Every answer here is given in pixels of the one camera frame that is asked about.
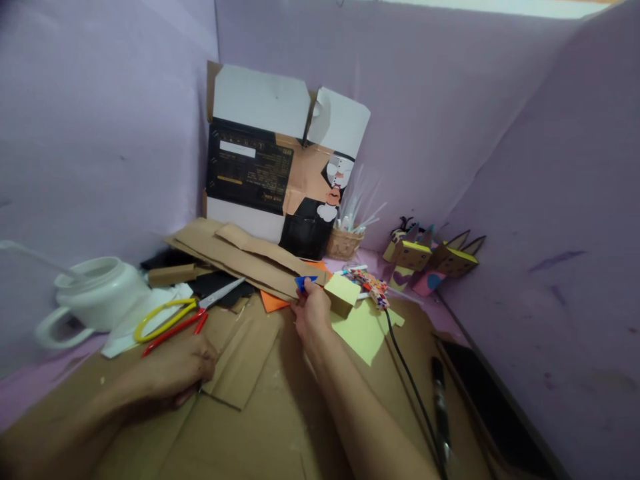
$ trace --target scissor blade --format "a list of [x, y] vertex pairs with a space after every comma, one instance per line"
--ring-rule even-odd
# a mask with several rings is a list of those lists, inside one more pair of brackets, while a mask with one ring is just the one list
[[242, 282], [246, 280], [246, 277], [239, 278], [238, 280], [231, 282], [230, 284], [222, 287], [220, 290], [216, 290], [210, 296], [203, 298], [200, 300], [200, 308], [204, 308], [205, 310], [240, 285]]

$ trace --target blue paper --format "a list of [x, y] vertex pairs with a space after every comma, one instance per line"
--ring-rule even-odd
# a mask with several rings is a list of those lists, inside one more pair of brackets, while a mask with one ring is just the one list
[[316, 280], [318, 280], [317, 276], [315, 276], [315, 277], [296, 277], [295, 278], [295, 283], [296, 283], [296, 285], [298, 285], [298, 289], [300, 290], [300, 293], [304, 293], [305, 292], [305, 278], [308, 278], [312, 282], [315, 282]]

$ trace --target jar handle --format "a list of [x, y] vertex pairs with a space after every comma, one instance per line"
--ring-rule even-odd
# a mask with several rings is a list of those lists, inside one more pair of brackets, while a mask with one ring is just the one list
[[65, 315], [68, 315], [70, 312], [67, 307], [59, 307], [56, 310], [52, 311], [50, 314], [46, 316], [40, 325], [38, 325], [35, 329], [35, 338], [38, 340], [38, 343], [42, 345], [44, 348], [53, 349], [53, 350], [62, 350], [74, 347], [79, 343], [84, 342], [87, 338], [91, 336], [94, 332], [94, 329], [85, 328], [81, 332], [79, 332], [76, 336], [64, 340], [58, 341], [53, 338], [51, 335], [51, 330], [53, 326]]

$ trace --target yellow scissors handle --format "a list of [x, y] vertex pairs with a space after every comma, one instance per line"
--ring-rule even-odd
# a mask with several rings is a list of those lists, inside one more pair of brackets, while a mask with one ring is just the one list
[[[152, 318], [154, 318], [165, 308], [174, 307], [176, 305], [186, 305], [186, 307], [180, 310], [180, 312], [176, 313], [171, 320], [166, 322], [164, 325], [156, 328], [156, 330], [148, 334], [146, 337], [142, 336], [142, 330], [144, 330], [146, 324], [148, 324]], [[135, 328], [135, 331], [133, 332], [133, 339], [138, 343], [144, 343], [148, 342], [149, 340], [153, 340], [154, 338], [162, 335], [164, 332], [169, 330], [176, 323], [178, 323], [182, 317], [196, 308], [196, 306], [197, 302], [195, 299], [174, 300], [160, 305], [158, 308], [152, 310], [145, 318], [143, 318], [142, 322], [138, 324], [138, 326]]]

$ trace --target black marker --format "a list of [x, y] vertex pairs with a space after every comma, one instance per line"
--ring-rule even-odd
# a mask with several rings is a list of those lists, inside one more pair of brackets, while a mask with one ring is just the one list
[[439, 456], [442, 459], [444, 468], [451, 455], [451, 438], [449, 436], [449, 418], [445, 406], [445, 372], [442, 362], [436, 357], [431, 358], [431, 374], [433, 375], [435, 390], [433, 396], [435, 402], [435, 424], [438, 429], [438, 445], [436, 445], [436, 448], [439, 450]]

